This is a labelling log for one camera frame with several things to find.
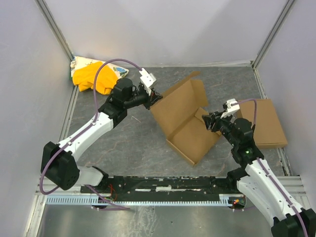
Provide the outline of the brown cardboard box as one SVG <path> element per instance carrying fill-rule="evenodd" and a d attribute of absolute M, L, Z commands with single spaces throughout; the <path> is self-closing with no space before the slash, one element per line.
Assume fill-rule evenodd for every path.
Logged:
<path fill-rule="evenodd" d="M 194 71 L 162 93 L 162 99 L 151 106 L 154 119 L 166 136 L 167 144 L 191 166 L 198 164 L 219 141 L 220 132 L 206 129 L 203 115 L 208 106 L 203 81 Z"/>

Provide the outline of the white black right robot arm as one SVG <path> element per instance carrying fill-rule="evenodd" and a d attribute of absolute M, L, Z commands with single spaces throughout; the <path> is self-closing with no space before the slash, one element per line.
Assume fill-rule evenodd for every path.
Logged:
<path fill-rule="evenodd" d="M 238 169 L 227 178 L 261 212 L 275 237 L 314 237 L 316 213 L 305 209 L 277 179 L 254 141 L 255 125 L 244 118 L 232 121 L 221 112 L 203 115 L 206 129 L 220 132 L 231 144 Z"/>

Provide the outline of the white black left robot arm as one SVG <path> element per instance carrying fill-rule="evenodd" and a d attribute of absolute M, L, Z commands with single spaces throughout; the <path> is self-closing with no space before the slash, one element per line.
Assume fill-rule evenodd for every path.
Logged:
<path fill-rule="evenodd" d="M 143 105 L 150 109 L 162 96 L 155 92 L 156 79 L 152 74 L 142 76 L 135 86 L 128 78 L 119 79 L 106 102 L 84 126 L 68 138 L 48 142 L 43 149 L 41 177 L 56 187 L 68 190 L 74 185 L 103 187 L 108 174 L 96 166 L 79 167 L 78 159 L 101 136 L 114 129 L 127 116 L 127 110 Z"/>

